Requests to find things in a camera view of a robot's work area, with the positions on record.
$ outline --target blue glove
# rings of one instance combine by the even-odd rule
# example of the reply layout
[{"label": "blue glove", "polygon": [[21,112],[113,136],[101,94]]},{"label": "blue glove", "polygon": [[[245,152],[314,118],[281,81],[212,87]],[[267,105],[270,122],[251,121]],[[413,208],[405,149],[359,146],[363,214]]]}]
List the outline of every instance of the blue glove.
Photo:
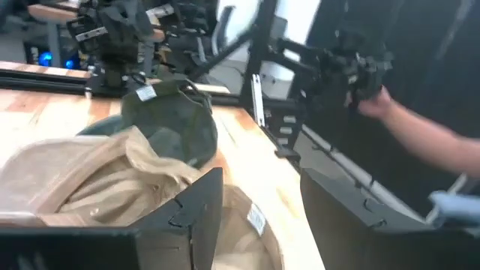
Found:
[{"label": "blue glove", "polygon": [[435,225],[441,225],[447,219],[480,225],[480,196],[435,191],[429,199],[439,209],[439,216],[433,222]]}]

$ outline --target workbench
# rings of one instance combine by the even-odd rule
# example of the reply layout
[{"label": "workbench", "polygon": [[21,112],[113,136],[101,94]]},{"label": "workbench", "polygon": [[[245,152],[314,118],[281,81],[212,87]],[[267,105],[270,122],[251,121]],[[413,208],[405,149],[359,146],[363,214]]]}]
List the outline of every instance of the workbench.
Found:
[{"label": "workbench", "polygon": [[[67,8],[77,8],[76,3],[71,3],[68,1],[59,2],[59,5],[63,5]],[[61,51],[62,45],[60,40],[60,31],[59,27],[63,26],[69,20],[77,18],[77,13],[69,10],[62,10],[60,8],[47,7],[42,4],[33,4],[28,6],[28,12],[37,20],[47,23],[48,27],[48,38],[49,38],[49,48],[52,53],[52,66],[60,68],[62,63]],[[149,17],[152,25],[159,26],[157,19]],[[152,59],[154,54],[153,42],[161,42],[165,38],[165,34],[160,29],[154,29],[154,35],[151,37],[151,41],[145,46],[145,61],[144,61],[144,71],[148,75],[152,70]]]},{"label": "workbench", "polygon": [[[81,70],[2,61],[0,69],[88,76]],[[213,85],[198,88],[228,92]],[[0,165],[28,143],[73,136],[87,125],[118,114],[120,109],[120,100],[2,89]],[[277,236],[285,270],[324,269],[305,217],[298,172],[287,160],[275,156],[275,145],[245,110],[214,106],[213,116],[218,129],[218,152],[203,169],[222,167],[224,182],[239,186],[259,206]]]}]

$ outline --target mesh bag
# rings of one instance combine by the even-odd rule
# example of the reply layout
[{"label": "mesh bag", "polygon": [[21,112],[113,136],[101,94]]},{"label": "mesh bag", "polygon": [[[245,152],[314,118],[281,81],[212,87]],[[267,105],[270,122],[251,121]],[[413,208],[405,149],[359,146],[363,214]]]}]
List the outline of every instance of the mesh bag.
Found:
[{"label": "mesh bag", "polygon": [[110,136],[137,126],[155,153],[200,168],[217,151],[211,97],[189,82],[201,102],[191,100],[175,80],[145,85],[124,96],[121,115],[99,121],[79,135]]}]

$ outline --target blue light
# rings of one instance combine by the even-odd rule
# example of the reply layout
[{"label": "blue light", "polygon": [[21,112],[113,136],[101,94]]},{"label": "blue light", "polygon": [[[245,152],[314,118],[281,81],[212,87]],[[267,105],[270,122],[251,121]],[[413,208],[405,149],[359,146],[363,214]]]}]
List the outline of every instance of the blue light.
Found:
[{"label": "blue light", "polygon": [[44,67],[49,67],[52,61],[52,53],[51,52],[43,52],[38,57],[38,64]]},{"label": "blue light", "polygon": [[65,67],[68,68],[68,69],[74,68],[74,65],[75,65],[75,63],[74,63],[73,60],[67,60],[67,61],[65,62]]}]

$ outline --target black curtain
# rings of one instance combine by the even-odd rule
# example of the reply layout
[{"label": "black curtain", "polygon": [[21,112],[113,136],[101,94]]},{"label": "black curtain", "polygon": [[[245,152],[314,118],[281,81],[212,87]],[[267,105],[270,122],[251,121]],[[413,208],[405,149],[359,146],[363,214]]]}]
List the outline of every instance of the black curtain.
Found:
[{"label": "black curtain", "polygon": [[[394,53],[394,69],[384,83],[397,101],[459,134],[480,137],[479,3],[322,0],[307,44],[331,47],[344,24],[368,37],[363,53],[375,53],[381,43]],[[300,80],[294,79],[292,89]],[[429,193],[448,189],[458,177],[408,154],[376,121],[347,119],[340,107],[309,116],[310,128],[423,215],[431,210]]]}]

